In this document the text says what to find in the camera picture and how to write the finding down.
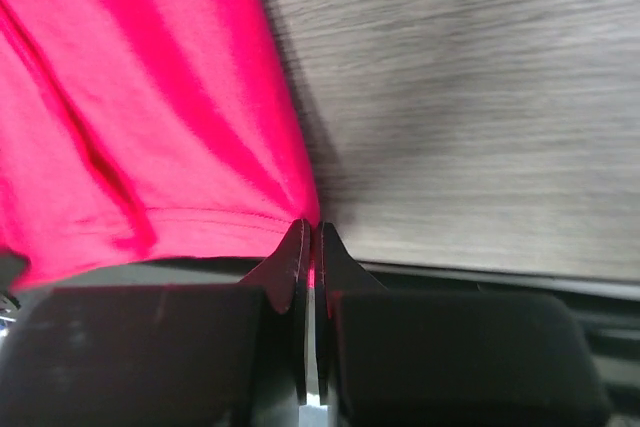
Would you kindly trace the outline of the red t shirt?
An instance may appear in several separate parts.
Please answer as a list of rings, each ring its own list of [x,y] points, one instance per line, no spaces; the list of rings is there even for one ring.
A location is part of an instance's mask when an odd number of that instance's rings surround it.
[[[1,246],[14,287],[260,258],[319,220],[261,0],[1,0]]]

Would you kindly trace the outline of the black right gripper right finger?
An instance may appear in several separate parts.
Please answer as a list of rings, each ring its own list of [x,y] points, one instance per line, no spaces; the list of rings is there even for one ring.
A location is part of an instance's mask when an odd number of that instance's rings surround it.
[[[395,290],[315,233],[319,396],[334,426],[603,426],[584,334],[544,294]]]

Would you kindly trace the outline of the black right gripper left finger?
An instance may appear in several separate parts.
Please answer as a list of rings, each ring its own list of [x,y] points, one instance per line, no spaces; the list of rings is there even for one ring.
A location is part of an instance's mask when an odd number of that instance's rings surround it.
[[[225,284],[57,288],[1,350],[5,426],[295,426],[311,228]]]

